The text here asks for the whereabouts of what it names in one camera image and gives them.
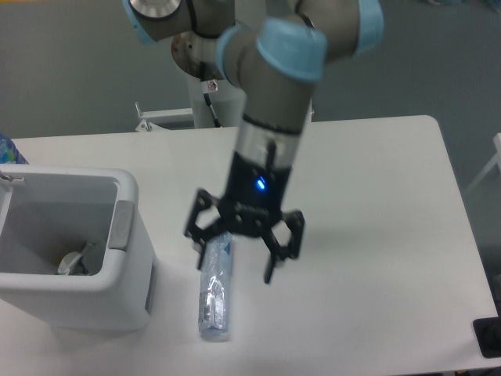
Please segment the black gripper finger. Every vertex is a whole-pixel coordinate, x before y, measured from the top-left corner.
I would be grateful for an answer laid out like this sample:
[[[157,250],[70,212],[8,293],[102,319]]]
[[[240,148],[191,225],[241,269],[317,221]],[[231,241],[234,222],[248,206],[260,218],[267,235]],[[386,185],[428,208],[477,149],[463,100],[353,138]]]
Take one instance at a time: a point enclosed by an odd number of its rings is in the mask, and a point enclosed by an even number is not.
[[[297,259],[300,255],[302,237],[305,229],[305,217],[301,211],[291,211],[283,213],[282,221],[290,231],[289,240],[286,244],[281,244],[268,227],[261,232],[261,238],[268,248],[270,255],[265,267],[264,282],[271,284],[275,268],[286,259]]]
[[[198,226],[196,221],[199,214],[206,212],[211,208],[215,208],[217,210],[218,217],[205,227]],[[232,232],[232,225],[230,224],[231,221],[230,203],[226,197],[217,198],[202,188],[196,191],[196,196],[189,213],[183,235],[189,238],[193,244],[196,245],[196,251],[199,254],[196,264],[197,270],[201,270],[203,266],[208,243],[224,232]]]

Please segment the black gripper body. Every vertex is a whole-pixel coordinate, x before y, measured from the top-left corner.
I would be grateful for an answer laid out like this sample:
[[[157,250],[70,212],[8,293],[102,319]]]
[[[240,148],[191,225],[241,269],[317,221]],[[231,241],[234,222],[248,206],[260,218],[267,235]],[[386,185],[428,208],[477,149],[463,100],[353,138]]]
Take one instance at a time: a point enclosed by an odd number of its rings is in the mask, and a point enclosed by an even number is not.
[[[281,209],[292,168],[255,164],[234,153],[218,212],[225,229],[251,238],[270,237],[282,220]]]

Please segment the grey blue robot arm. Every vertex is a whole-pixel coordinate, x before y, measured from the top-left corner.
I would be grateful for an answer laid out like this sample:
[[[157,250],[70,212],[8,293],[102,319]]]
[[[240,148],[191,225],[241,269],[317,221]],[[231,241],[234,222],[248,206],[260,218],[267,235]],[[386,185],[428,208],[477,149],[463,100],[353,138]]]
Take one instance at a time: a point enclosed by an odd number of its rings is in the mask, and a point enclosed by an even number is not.
[[[232,1],[126,1],[139,39],[154,43],[186,32],[215,42],[210,61],[246,103],[225,191],[198,190],[184,234],[200,255],[229,232],[260,238],[276,266],[300,254],[301,211],[281,208],[315,87],[327,63],[376,47],[384,33],[377,1],[296,1],[290,15],[259,29],[237,23]]]

